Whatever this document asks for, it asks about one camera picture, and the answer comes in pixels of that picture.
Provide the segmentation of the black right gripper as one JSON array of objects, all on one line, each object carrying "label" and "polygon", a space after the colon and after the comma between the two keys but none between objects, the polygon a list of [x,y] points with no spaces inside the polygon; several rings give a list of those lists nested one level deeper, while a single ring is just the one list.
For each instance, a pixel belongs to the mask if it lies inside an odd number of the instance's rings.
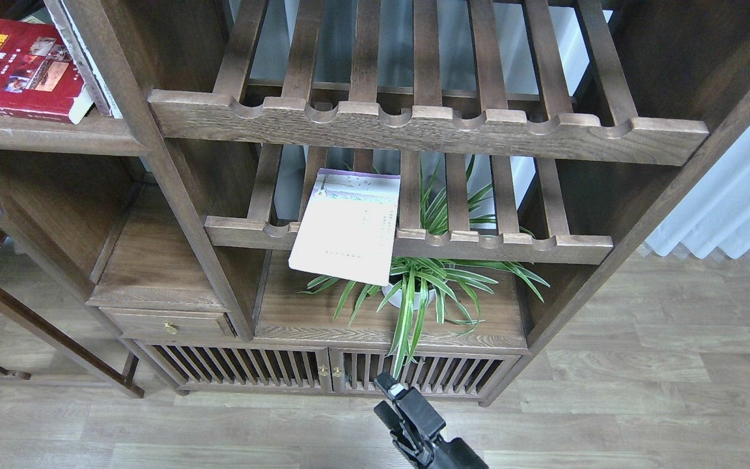
[{"label": "black right gripper", "polygon": [[373,408],[386,425],[393,445],[417,468],[488,468],[488,464],[461,438],[447,442],[439,436],[445,427],[440,413],[414,387],[405,388],[390,372],[375,378],[387,396]]}]

